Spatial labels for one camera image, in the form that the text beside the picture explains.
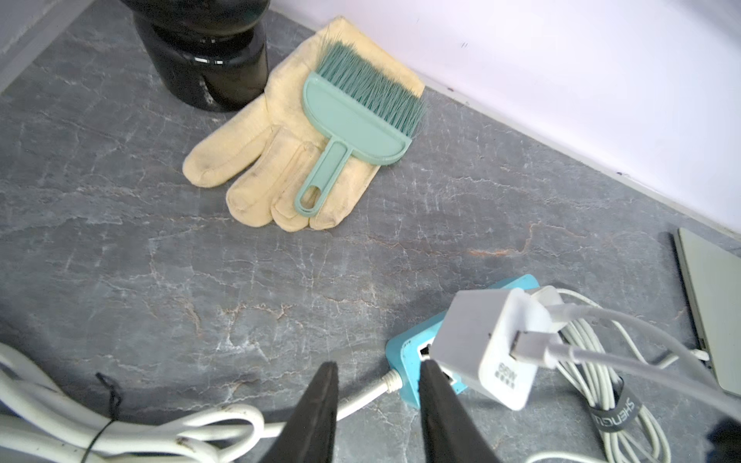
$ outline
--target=brush bristles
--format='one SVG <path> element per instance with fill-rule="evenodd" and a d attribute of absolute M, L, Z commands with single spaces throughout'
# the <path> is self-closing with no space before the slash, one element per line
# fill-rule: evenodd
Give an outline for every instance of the brush bristles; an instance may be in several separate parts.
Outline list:
<path fill-rule="evenodd" d="M 331 44 L 316 71 L 406 136 L 422 119 L 422 100 L 362 58 L 350 45 Z"/>

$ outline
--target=power strip socket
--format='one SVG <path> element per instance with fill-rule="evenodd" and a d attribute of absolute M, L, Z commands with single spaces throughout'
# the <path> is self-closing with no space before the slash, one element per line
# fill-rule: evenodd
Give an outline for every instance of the power strip socket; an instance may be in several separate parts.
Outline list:
<path fill-rule="evenodd" d="M 534 290 L 538 286 L 538 281 L 534 276 L 524 275 L 494 283 L 489 289 L 521 288 L 523 290 Z M 446 313 L 447 311 L 438 313 L 425 322 L 395 336 L 386 344 L 386 359 L 402 377 L 403 385 L 399 390 L 399 395 L 404 402 L 412 407 L 419 408 L 419 368 L 423 360 L 430 358 L 430 345 L 434 341 Z M 460 394 L 466 389 L 467 386 L 461 381 L 460 375 L 442 366 L 441 369 L 448 376 L 451 387 L 456 394 Z"/>

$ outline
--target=gray marble countertop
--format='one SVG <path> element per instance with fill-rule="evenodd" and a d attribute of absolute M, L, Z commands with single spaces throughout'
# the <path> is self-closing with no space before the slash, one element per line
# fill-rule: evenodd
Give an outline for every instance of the gray marble countertop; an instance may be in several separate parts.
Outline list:
<path fill-rule="evenodd" d="M 265 25 L 271 64 L 310 35 L 275 13 Z M 129 12 L 96 2 L 0 96 L 0 341 L 102 413 L 93 375 L 116 378 L 124 418 L 146 423 L 231 402 L 285 419 L 323 361 L 338 362 L 342 395 L 358 390 L 388 369 L 389 338 L 458 290 L 524 273 L 696 343 L 670 232 L 737 243 L 445 96 L 424 99 L 412 148 L 340 226 L 249 228 L 229 216 L 228 185 L 199 189 L 180 172 L 229 115 L 171 96 Z M 663 352 L 637 339 L 648 358 Z M 702 461 L 719 414 L 634 382 L 674 461 Z M 583 399 L 553 371 L 520 412 L 460 399 L 504 462 L 602 456 Z M 383 396 L 339 423 L 335 461 L 424 461 L 419 413 Z"/>

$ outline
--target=black string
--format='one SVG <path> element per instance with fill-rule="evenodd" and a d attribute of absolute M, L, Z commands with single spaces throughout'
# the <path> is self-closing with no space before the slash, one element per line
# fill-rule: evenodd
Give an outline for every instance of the black string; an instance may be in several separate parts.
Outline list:
<path fill-rule="evenodd" d="M 80 461 L 80 463 L 85 463 L 85 461 L 87 460 L 87 456 L 90 455 L 90 451 L 93 449 L 93 445 L 95 445 L 98 437 L 103 434 L 103 431 L 111 426 L 113 422 L 118 421 L 119 408 L 121 407 L 121 400 L 123 400 L 123 396 L 119 392 L 119 383 L 117 383 L 116 380 L 102 373 L 96 373 L 95 377 L 98 379 L 98 381 L 101 382 L 101 384 L 103 384 L 106 389 L 108 389 L 108 392 L 110 393 L 110 395 L 108 396 L 108 416 L 110 416 L 110 421 L 103 427 L 103 429 L 98 431 L 95 437 L 93 437 L 90 445 L 88 445 L 87 449 L 85 449 L 85 454 L 82 456 L 82 460 Z"/>

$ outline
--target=brush handle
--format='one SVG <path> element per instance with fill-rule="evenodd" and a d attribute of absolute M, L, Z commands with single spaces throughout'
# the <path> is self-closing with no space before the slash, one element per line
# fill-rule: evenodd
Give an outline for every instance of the brush handle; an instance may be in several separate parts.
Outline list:
<path fill-rule="evenodd" d="M 353 148 L 342 139 L 330 139 L 293 200 L 296 212 L 304 217 L 314 217 L 319 212 L 352 153 Z"/>

